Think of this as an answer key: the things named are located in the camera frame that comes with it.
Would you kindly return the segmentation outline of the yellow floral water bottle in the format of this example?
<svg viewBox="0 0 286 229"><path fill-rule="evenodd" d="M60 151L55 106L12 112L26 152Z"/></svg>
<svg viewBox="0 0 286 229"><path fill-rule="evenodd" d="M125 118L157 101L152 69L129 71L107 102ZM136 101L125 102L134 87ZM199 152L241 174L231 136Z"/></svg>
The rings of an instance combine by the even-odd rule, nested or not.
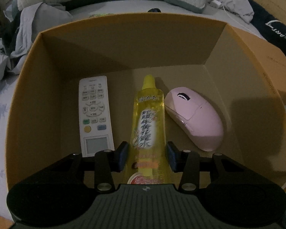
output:
<svg viewBox="0 0 286 229"><path fill-rule="evenodd" d="M144 77L134 99L130 151L125 178L131 185L170 182L166 159L164 93L152 75Z"/></svg>

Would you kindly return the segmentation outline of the white remote control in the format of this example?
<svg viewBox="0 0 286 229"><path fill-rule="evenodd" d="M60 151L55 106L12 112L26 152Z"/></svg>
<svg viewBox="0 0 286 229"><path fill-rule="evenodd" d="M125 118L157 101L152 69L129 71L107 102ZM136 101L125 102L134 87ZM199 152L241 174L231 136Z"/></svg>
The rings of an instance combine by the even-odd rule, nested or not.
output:
<svg viewBox="0 0 286 229"><path fill-rule="evenodd" d="M114 150L106 76L79 81L78 110L82 156Z"/></svg>

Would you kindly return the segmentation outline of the pink computer mouse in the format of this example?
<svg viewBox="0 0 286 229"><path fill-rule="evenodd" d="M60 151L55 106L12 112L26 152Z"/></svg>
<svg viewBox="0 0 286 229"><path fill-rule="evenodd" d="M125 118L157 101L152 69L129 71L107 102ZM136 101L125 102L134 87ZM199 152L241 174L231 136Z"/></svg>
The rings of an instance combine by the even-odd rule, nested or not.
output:
<svg viewBox="0 0 286 229"><path fill-rule="evenodd" d="M182 128L191 141L204 152L220 147L224 125L215 108L199 93L177 87L164 99L168 115Z"/></svg>

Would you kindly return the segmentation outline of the open orange cardboard box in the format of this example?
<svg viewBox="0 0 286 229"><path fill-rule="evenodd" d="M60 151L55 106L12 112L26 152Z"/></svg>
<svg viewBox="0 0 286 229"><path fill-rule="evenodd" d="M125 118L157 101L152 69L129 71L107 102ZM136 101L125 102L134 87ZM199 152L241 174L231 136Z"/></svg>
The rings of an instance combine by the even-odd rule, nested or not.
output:
<svg viewBox="0 0 286 229"><path fill-rule="evenodd" d="M227 23L147 12L64 24L38 34L19 75L7 186L123 141L129 158L115 184L178 184L171 141L286 190L285 106L284 53Z"/></svg>

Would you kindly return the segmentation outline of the orange box lid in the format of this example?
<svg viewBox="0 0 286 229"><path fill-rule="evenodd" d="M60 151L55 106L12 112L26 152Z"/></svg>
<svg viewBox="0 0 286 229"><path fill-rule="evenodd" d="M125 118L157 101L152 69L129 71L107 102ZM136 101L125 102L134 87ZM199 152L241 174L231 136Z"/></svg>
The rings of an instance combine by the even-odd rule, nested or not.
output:
<svg viewBox="0 0 286 229"><path fill-rule="evenodd" d="M286 56L273 44L244 30L232 27L255 55L286 104Z"/></svg>

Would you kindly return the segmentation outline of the pile of dark clothes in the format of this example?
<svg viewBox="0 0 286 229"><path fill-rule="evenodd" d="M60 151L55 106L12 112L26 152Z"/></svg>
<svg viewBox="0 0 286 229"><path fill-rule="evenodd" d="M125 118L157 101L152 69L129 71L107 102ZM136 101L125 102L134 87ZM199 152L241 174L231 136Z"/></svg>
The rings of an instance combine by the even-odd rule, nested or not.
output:
<svg viewBox="0 0 286 229"><path fill-rule="evenodd" d="M40 2L26 7L0 31L0 81L7 72L20 74L38 33L73 21L60 4Z"/></svg>

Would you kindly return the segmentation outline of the green patterned small item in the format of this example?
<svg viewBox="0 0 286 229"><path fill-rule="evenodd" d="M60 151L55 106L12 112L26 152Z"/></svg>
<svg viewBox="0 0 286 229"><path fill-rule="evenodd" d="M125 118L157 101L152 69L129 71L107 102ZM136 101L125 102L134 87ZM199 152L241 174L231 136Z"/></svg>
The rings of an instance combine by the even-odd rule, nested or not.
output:
<svg viewBox="0 0 286 229"><path fill-rule="evenodd" d="M104 14L90 14L89 18L97 18L97 17L103 17L103 16L108 16L108 15L113 15L111 13L104 13Z"/></svg>

